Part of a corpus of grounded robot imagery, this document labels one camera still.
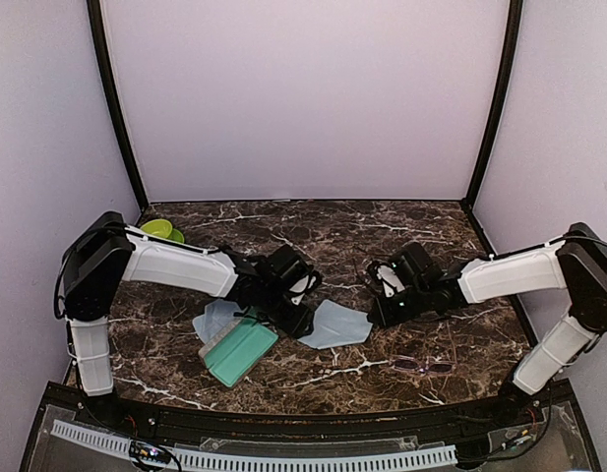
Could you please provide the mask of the pink frame sunglasses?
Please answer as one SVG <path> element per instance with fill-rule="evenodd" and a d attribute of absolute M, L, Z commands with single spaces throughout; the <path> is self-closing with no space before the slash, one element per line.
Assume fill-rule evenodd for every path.
<path fill-rule="evenodd" d="M 454 365 L 443 362 L 417 362 L 415 359 L 398 357 L 391 361 L 391 367 L 401 372 L 409 372 L 415 375 L 448 375 L 454 370 Z"/>

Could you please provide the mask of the teal glasses case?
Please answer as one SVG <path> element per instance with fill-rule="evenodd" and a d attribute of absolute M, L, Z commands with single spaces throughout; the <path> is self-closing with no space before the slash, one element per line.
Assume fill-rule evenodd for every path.
<path fill-rule="evenodd" d="M 278 335 L 255 309 L 237 312 L 200 350 L 209 373 L 226 387 L 238 384 L 272 349 Z"/>

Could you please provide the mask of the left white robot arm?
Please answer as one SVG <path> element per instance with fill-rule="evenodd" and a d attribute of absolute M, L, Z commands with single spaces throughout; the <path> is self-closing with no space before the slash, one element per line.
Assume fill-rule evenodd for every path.
<path fill-rule="evenodd" d="M 123 281 L 194 290 L 257 310 L 293 338 L 310 334 L 314 314 L 303 299 L 321 275 L 289 245 L 268 256 L 228 246 L 202 249 L 151 235 L 107 211 L 65 251 L 54 287 L 56 319 L 66 320 L 90 414 L 106 429 L 127 420 L 114 390 L 108 316 Z"/>

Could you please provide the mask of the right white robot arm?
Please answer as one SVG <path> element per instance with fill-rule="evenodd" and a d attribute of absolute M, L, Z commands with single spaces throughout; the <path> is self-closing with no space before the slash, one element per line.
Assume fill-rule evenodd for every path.
<path fill-rule="evenodd" d="M 513 425 L 526 413 L 527 397 L 607 332 L 607 242 L 582 222 L 546 243 L 447 270 L 412 242 L 387 261 L 370 263 L 368 273 L 381 289 L 367 319 L 380 327 L 520 293 L 567 291 L 566 312 L 511 371 L 502 396 L 491 403 L 490 417 L 501 427 Z"/>

